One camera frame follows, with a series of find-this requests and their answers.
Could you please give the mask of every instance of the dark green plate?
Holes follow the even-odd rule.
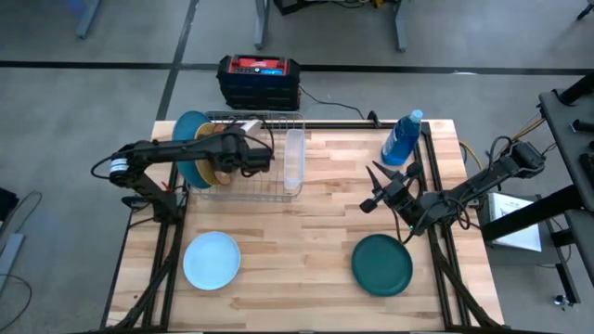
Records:
[[[394,296],[404,291],[412,278],[408,250],[395,238],[381,234],[359,241],[351,266],[361,288],[376,296]]]

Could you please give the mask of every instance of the white paper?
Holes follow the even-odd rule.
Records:
[[[530,204],[532,204],[532,201],[530,200],[516,199],[507,195],[490,193],[489,211],[491,214],[491,221],[501,218],[506,214],[512,213]],[[493,243],[517,247],[530,251],[542,251],[538,224],[528,226],[525,229],[514,232],[505,237],[498,238],[494,240]]]

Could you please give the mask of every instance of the blue spray bottle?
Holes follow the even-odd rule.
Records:
[[[381,160],[384,164],[400,166],[405,163],[419,141],[422,117],[422,111],[414,110],[398,121],[381,148]]]

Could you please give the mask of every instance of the yellow cable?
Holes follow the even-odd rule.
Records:
[[[535,130],[540,124],[545,122],[545,119],[540,119],[532,122],[530,125],[526,126],[523,130],[521,130],[517,135],[513,136],[511,140],[518,140],[521,137],[528,135],[530,132]]]
[[[524,127],[522,130],[520,130],[520,132],[518,132],[516,135],[514,135],[511,138],[511,141],[514,142],[520,138],[522,138],[525,135],[528,135],[529,133],[531,133],[532,131],[534,131],[538,126],[540,126],[543,122],[545,122],[544,118],[538,119],[534,122],[531,122],[530,124],[526,125],[526,127]],[[501,153],[506,150],[508,147],[510,146],[510,144],[504,146],[496,155],[496,157],[499,157],[501,155]]]
[[[472,155],[472,158],[473,158],[473,159],[476,161],[476,164],[477,164],[477,165],[479,165],[479,171],[481,171],[481,170],[483,169],[483,164],[482,164],[482,163],[481,163],[481,161],[479,160],[479,157],[478,157],[478,156],[477,156],[477,155],[474,153],[474,151],[472,150],[472,148],[471,148],[471,147],[470,147],[468,144],[464,143],[464,142],[463,142],[463,141],[461,141],[461,140],[459,141],[459,143],[460,143],[460,144],[461,144],[461,145],[462,145],[464,148],[466,148],[466,150],[467,150],[469,153],[471,153],[471,155]]]

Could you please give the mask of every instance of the clear plastic container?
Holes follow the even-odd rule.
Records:
[[[305,177],[305,131],[290,129],[285,141],[285,189],[294,190]]]

